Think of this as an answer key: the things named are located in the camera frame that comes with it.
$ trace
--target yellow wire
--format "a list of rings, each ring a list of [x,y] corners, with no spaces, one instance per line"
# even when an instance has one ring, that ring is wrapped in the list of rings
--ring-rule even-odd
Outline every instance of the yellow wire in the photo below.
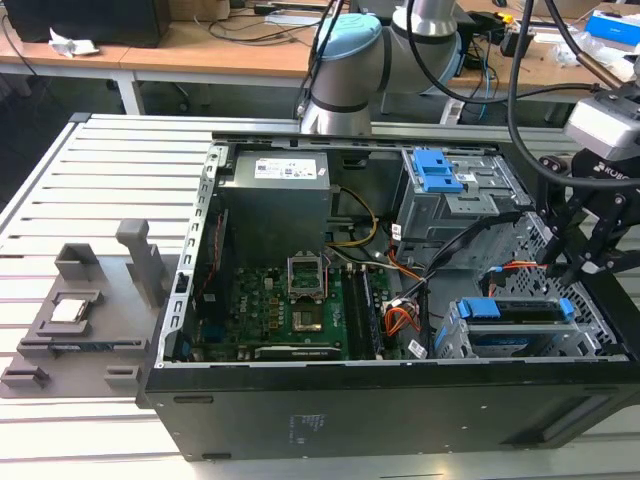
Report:
[[[330,243],[327,243],[327,245],[330,247],[357,247],[358,245],[367,243],[369,240],[375,237],[376,232],[378,231],[378,219],[376,218],[375,213],[373,213],[373,210],[371,210],[371,207],[367,205],[367,202],[365,202],[360,195],[358,195],[356,192],[354,192],[353,190],[347,187],[340,187],[340,190],[349,192],[351,195],[353,195],[355,198],[358,199],[358,201],[364,206],[364,208],[367,209],[367,211],[369,212],[369,215],[371,215],[371,222],[373,225],[371,227],[371,232],[369,232],[369,235],[367,235],[362,240],[352,240],[349,242],[330,242]]]

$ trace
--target blue plastic latch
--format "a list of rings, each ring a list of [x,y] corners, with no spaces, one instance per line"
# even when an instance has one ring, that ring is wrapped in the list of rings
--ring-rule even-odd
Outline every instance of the blue plastic latch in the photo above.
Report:
[[[466,298],[463,299],[469,305],[474,317],[500,318],[500,309],[493,298]]]
[[[560,305],[562,313],[564,313],[564,317],[567,319],[567,321],[573,320],[575,318],[576,310],[575,308],[573,308],[571,300],[569,300],[568,298],[561,298],[558,301],[558,305]]]
[[[469,318],[471,316],[471,310],[469,310],[466,300],[458,302],[458,313],[460,313],[460,318]]]
[[[415,150],[413,166],[427,193],[460,193],[464,186],[453,175],[453,168],[440,150]]]

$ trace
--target paper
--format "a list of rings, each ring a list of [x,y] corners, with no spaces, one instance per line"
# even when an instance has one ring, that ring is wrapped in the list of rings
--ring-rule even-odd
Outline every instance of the paper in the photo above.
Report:
[[[58,35],[52,28],[49,29],[49,33],[51,34],[49,45],[65,57],[73,58],[75,55],[93,55],[94,53],[100,53],[100,50],[96,48],[91,40],[71,40],[70,38]]]

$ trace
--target power supply label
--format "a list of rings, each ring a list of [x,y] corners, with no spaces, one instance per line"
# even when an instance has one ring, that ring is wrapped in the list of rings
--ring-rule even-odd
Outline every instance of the power supply label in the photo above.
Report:
[[[260,158],[255,178],[272,180],[316,180],[316,161],[310,158]]]

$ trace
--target cardboard box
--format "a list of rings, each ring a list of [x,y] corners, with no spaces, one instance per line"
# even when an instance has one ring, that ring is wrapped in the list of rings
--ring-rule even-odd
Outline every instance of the cardboard box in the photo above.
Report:
[[[192,22],[196,15],[203,22],[229,18],[229,0],[169,0],[171,20]]]
[[[614,42],[637,45],[640,43],[640,25],[623,18],[608,16],[596,10],[584,28],[594,37],[606,38]]]

